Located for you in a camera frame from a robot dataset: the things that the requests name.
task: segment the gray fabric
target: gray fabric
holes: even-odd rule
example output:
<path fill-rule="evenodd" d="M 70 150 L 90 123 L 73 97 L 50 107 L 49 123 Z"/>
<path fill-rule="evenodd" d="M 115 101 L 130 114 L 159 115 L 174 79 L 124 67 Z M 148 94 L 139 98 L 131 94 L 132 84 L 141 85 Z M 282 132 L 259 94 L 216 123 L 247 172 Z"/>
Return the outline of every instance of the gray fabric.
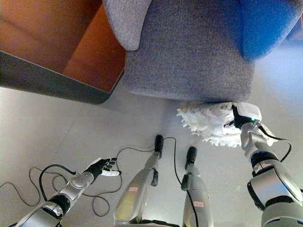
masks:
<path fill-rule="evenodd" d="M 264 57 L 288 35 L 303 12 L 303 0 L 240 0 L 243 57 Z"/>
<path fill-rule="evenodd" d="M 128 51 L 139 47 L 146 11 L 152 0 L 103 0 L 109 24 Z"/>
<path fill-rule="evenodd" d="M 131 92 L 202 102 L 244 101 L 254 65 L 239 51 L 238 0 L 153 0 L 140 46 L 127 53 Z"/>
<path fill-rule="evenodd" d="M 294 28 L 288 35 L 288 40 L 291 41 L 303 41 L 303 16 L 295 24 Z"/>

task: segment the chair cushion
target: chair cushion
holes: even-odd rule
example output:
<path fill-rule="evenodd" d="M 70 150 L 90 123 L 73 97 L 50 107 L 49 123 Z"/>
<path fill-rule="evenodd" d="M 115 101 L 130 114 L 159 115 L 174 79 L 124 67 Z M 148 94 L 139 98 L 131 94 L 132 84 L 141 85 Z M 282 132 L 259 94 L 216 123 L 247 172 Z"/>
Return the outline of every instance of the chair cushion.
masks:
<path fill-rule="evenodd" d="M 153 0 L 139 49 L 127 52 L 124 86 L 140 95 L 244 101 L 254 64 L 241 56 L 237 0 Z"/>

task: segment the orange wooden panel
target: orange wooden panel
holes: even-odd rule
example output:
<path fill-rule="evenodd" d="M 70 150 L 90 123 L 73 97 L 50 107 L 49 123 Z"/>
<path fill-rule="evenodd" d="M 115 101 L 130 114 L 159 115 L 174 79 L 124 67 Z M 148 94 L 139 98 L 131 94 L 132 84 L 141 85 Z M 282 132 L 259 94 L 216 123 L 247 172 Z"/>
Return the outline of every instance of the orange wooden panel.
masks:
<path fill-rule="evenodd" d="M 0 49 L 110 92 L 124 68 L 101 0 L 0 0 Z"/>
<path fill-rule="evenodd" d="M 1 0 L 0 49 L 63 72 L 100 0 Z"/>
<path fill-rule="evenodd" d="M 63 74 L 110 93 L 125 64 L 125 49 L 116 40 L 101 6 Z"/>

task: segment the blue fabric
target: blue fabric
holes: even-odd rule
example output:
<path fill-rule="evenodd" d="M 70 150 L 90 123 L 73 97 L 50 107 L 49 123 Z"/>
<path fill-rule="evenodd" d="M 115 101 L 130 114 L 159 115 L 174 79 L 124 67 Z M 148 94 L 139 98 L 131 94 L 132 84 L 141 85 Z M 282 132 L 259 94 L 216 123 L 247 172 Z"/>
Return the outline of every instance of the blue fabric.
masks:
<path fill-rule="evenodd" d="M 303 12 L 303 0 L 240 0 L 243 57 L 264 57 L 288 35 Z"/>

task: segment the white plush toy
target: white plush toy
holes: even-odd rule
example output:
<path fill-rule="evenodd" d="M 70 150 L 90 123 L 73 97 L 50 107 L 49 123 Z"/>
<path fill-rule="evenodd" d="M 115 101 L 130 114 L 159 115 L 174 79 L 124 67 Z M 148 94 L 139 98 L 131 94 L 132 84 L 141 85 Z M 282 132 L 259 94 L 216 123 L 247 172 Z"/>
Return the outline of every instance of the white plush toy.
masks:
<path fill-rule="evenodd" d="M 241 145 L 241 130 L 231 122 L 234 120 L 232 102 L 219 104 L 195 103 L 178 109 L 177 116 L 183 118 L 183 127 L 188 126 L 192 134 L 216 146 L 237 147 Z M 272 132 L 262 125 L 268 134 Z M 276 140 L 265 136 L 269 146 Z"/>

